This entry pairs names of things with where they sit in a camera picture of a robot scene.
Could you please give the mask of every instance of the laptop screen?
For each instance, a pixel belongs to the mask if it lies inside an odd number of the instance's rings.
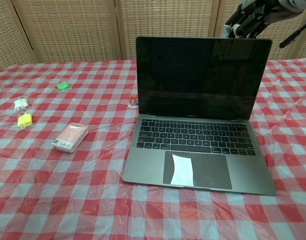
[[[272,41],[138,37],[140,114],[248,120]]]

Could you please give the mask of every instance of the laptop keyboard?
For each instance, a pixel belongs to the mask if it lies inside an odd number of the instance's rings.
[[[255,156],[245,124],[142,119],[138,148]]]

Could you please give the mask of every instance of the white label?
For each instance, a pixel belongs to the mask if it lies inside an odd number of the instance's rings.
[[[193,169],[191,158],[173,155],[174,161],[174,174],[171,184],[174,185],[193,185]]]
[[[58,141],[58,142],[56,142],[56,144],[57,144],[59,147],[71,148],[71,146],[72,146],[72,143],[69,142],[69,141],[64,141],[64,140],[61,140],[61,139],[56,139],[55,141]]]

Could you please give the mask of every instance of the white paper on trackpad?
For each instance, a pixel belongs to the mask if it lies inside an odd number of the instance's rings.
[[[174,174],[171,184],[173,185],[193,185],[193,169],[191,158],[173,155]]]

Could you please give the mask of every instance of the laptop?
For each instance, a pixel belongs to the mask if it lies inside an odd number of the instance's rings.
[[[138,37],[125,182],[275,195],[249,118],[272,41]]]

